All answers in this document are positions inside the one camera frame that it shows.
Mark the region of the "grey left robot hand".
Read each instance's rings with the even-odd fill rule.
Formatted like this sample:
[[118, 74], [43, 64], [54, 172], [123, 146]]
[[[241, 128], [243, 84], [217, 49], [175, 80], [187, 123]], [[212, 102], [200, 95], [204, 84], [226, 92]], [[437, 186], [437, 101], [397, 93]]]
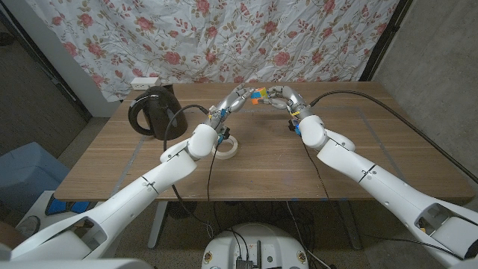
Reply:
[[219, 130], [227, 117], [231, 113], [238, 112], [254, 91], [253, 87], [245, 87], [244, 84], [239, 84], [217, 106], [210, 108], [208, 119], [204, 124]]

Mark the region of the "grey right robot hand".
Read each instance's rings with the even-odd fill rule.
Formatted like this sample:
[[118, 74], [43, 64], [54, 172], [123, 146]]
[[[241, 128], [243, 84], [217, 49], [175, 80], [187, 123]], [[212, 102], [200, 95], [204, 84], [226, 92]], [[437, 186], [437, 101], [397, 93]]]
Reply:
[[267, 97], [261, 103], [272, 105], [280, 110], [287, 110], [292, 117], [300, 120], [313, 115], [313, 111], [306, 101], [289, 86], [272, 86], [267, 89]]

